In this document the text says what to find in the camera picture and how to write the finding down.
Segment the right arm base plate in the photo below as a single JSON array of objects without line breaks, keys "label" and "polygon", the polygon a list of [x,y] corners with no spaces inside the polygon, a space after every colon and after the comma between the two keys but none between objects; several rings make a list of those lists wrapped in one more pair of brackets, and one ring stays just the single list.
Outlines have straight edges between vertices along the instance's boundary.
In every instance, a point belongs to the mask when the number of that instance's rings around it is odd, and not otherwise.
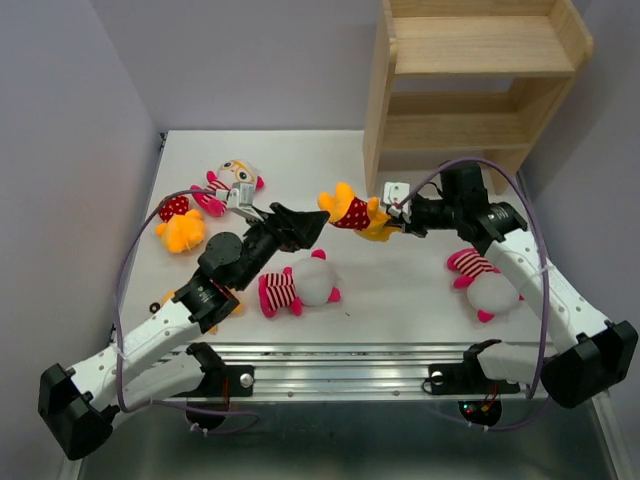
[{"label": "right arm base plate", "polygon": [[488,379],[479,366],[467,363],[432,364],[423,380],[422,390],[435,396],[472,396],[486,394],[517,394],[518,384]]}]

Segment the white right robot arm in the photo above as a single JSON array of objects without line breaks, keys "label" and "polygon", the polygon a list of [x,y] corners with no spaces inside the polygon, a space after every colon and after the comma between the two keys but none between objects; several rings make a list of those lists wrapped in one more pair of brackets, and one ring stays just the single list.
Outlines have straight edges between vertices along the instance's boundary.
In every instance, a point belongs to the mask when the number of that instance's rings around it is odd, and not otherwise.
[{"label": "white right robot arm", "polygon": [[540,339],[531,348],[500,340],[475,344],[433,391],[447,394],[457,379],[472,390],[508,381],[530,393],[542,387],[558,405],[574,408],[626,378],[639,335],[629,322],[615,323],[593,307],[552,264],[533,213],[521,216],[508,203],[490,201],[483,163],[443,164],[434,173],[441,184],[437,200],[407,183],[387,182],[381,203],[404,233],[423,238],[451,230],[470,243],[539,318]]}]

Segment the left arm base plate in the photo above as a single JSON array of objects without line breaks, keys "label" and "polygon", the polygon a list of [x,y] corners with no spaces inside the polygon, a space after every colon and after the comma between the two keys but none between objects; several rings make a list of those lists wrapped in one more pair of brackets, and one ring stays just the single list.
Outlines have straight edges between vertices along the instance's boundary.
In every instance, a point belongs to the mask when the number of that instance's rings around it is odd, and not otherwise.
[{"label": "left arm base plate", "polygon": [[196,387],[182,389],[174,398],[246,398],[253,395],[253,365],[226,365],[203,373]]}]

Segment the orange bear polka dot toy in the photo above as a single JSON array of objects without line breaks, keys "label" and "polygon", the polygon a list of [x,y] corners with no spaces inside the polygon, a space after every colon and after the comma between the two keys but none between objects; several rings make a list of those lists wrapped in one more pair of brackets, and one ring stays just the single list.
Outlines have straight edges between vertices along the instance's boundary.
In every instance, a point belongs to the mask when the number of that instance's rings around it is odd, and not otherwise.
[{"label": "orange bear polka dot toy", "polygon": [[377,197],[362,200],[352,187],[340,182],[333,194],[322,192],[317,197],[321,210],[330,214],[329,223],[336,228],[352,230],[369,241],[386,242],[385,227],[391,217],[380,207]]}]

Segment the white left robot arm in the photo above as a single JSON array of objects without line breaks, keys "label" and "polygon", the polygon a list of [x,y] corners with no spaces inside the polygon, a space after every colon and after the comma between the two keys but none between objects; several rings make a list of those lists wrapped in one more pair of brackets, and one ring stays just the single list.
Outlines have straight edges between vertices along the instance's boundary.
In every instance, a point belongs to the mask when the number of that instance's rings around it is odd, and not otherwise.
[{"label": "white left robot arm", "polygon": [[198,267],[151,317],[115,343],[71,367],[54,364],[40,377],[38,413],[70,460],[82,459],[111,436],[124,415],[170,406],[178,394],[228,401],[253,393],[254,369],[229,366],[199,336],[238,306],[246,289],[279,251],[311,248],[329,214],[298,212],[274,202],[243,236],[214,235]]}]

